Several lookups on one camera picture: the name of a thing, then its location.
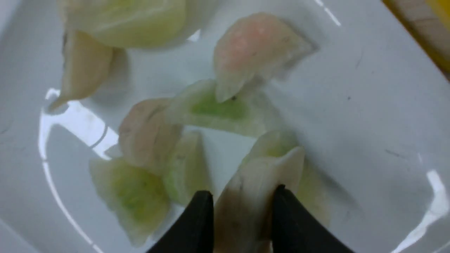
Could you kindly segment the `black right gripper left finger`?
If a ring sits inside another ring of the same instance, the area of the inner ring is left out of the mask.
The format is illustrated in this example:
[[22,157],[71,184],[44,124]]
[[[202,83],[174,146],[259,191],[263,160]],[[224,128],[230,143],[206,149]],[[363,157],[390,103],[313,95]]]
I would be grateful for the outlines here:
[[148,253],[212,253],[214,248],[213,195],[197,191],[171,228]]

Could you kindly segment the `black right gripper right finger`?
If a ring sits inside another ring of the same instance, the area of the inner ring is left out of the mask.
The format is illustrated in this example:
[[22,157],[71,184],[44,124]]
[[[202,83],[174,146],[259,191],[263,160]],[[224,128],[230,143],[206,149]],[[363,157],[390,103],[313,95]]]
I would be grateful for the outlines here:
[[279,185],[273,195],[271,241],[274,253],[353,252],[321,225],[285,185]]

